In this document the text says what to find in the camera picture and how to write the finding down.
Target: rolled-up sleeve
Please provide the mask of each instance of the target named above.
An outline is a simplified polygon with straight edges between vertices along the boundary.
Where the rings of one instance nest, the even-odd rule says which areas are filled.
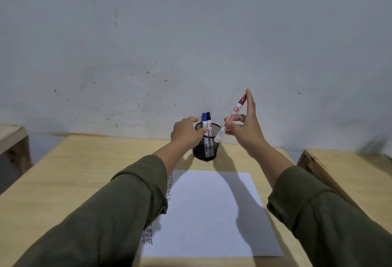
[[[131,266],[143,229],[166,213],[166,190],[162,160],[141,158],[46,232],[15,266]]]
[[[267,209],[314,266],[391,266],[392,235],[298,166],[285,170]]]

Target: wooden furniture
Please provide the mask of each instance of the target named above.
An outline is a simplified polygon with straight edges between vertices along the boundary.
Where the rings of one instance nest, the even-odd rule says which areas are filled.
[[[392,161],[383,155],[307,149],[298,165],[392,233]]]
[[[41,235],[105,185],[119,170],[168,141],[69,136],[0,196],[0,266],[9,267]],[[279,149],[287,158],[287,153]],[[220,145],[213,162],[189,151],[176,169],[249,172],[262,203],[271,188],[257,162],[239,145]],[[272,228],[284,257],[152,258],[134,266],[311,266],[300,243],[275,217]]]
[[[24,126],[0,124],[0,154],[3,152],[19,175],[31,168],[29,140]]]

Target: white paper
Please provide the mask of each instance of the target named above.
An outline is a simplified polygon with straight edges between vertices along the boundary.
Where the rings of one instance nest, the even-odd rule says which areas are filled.
[[[174,170],[167,214],[144,231],[142,256],[282,256],[249,173]]]

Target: black mesh pen holder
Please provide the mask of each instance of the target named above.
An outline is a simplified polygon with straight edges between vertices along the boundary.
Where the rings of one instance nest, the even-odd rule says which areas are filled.
[[[203,123],[198,123],[195,126],[196,131],[203,127]],[[211,123],[212,136],[203,136],[203,139],[199,144],[192,149],[193,155],[196,159],[202,161],[212,161],[216,157],[216,152],[218,151],[219,143],[214,142],[214,138],[218,135],[220,126],[216,123]]]

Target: person's left hand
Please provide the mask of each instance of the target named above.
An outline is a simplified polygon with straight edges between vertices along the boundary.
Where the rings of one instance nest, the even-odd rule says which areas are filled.
[[[201,128],[198,131],[195,130],[193,123],[198,121],[199,119],[194,116],[189,116],[188,118],[183,118],[181,121],[177,121],[170,134],[171,141],[179,143],[186,147],[187,150],[194,148],[207,132],[207,128]]]

